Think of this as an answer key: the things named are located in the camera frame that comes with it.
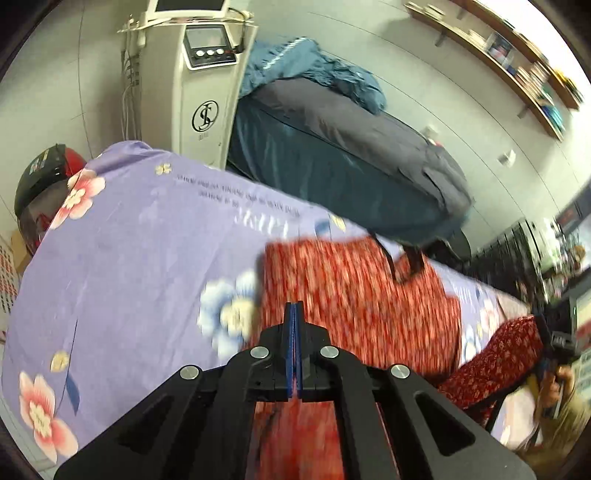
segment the red patterned fabric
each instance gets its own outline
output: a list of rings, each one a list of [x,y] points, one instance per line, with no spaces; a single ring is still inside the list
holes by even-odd
[[[405,277],[406,256],[395,264]],[[404,363],[432,382],[457,369],[460,303],[447,297],[433,268],[404,284],[392,279],[372,238],[267,245],[259,331],[281,323],[285,302],[304,302],[306,321],[328,329],[333,345],[367,365]]]
[[[404,256],[395,264],[406,277]],[[403,363],[437,383],[457,369],[460,304],[447,297],[434,270],[404,284],[371,238],[346,243],[305,240],[265,251],[260,330],[283,321],[285,302],[302,300],[306,320],[328,329],[333,345],[373,367]],[[259,405],[259,479],[341,480],[343,465],[332,403]]]
[[[515,385],[532,370],[542,349],[534,317],[509,320],[498,328],[482,352],[439,386],[439,391],[465,410]],[[470,415],[483,423],[491,410],[492,406],[488,406]]]

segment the monitor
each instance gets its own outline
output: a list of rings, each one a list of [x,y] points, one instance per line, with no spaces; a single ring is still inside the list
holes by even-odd
[[[156,18],[224,18],[229,0],[149,0],[148,20]]]

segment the pink flower print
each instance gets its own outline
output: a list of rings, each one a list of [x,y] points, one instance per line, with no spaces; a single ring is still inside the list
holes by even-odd
[[[56,396],[41,375],[35,383],[25,373],[19,376],[21,417],[34,430],[35,442],[53,463],[57,454],[71,457],[78,451],[78,440],[64,421],[55,418]]]
[[[80,170],[68,180],[70,194],[64,204],[57,211],[56,217],[50,225],[50,229],[59,227],[67,217],[71,219],[81,218],[92,206],[91,198],[98,195],[105,188],[105,179],[97,177],[92,170]]]

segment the crumpled blanket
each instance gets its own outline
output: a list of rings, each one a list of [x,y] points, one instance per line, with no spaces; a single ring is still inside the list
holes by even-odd
[[[240,97],[278,79],[303,77],[349,97],[374,115],[386,107],[386,97],[371,72],[320,51],[309,38],[283,45],[256,41],[244,73]]]

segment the logo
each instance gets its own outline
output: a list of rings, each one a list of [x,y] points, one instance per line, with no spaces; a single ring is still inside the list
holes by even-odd
[[[219,108],[217,106],[217,102],[214,100],[203,102],[193,114],[193,129],[196,132],[205,132],[209,130],[215,123],[218,112]]]

